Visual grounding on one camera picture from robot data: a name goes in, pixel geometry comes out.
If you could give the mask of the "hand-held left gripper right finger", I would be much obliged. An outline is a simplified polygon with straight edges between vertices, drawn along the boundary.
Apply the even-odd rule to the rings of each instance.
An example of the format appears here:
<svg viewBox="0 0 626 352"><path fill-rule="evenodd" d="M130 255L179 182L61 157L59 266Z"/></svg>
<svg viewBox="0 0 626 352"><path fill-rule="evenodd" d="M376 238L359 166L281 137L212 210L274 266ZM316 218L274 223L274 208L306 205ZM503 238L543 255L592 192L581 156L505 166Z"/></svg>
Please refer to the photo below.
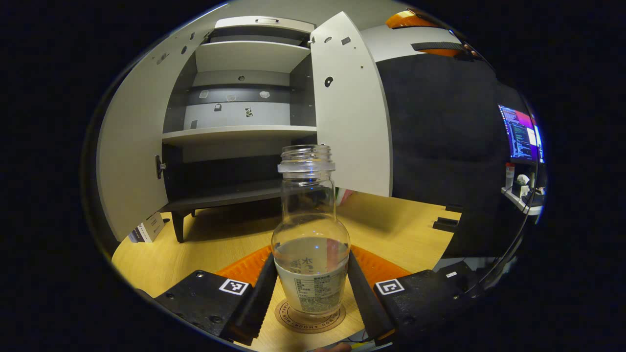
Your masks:
<svg viewBox="0 0 626 352"><path fill-rule="evenodd" d="M463 261L411 273L356 245L347 276L367 336L376 343L416 342L482 295L476 272Z"/></svg>

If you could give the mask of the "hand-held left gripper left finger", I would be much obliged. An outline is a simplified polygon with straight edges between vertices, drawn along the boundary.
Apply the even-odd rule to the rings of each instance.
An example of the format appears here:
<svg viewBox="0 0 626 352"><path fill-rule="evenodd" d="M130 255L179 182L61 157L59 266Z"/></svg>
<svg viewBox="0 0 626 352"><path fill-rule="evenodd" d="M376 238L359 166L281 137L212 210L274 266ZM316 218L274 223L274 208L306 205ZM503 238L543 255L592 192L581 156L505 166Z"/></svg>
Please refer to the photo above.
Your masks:
<svg viewBox="0 0 626 352"><path fill-rule="evenodd" d="M250 346L259 337L277 270L270 246L218 270L195 270L154 300L217 338Z"/></svg>

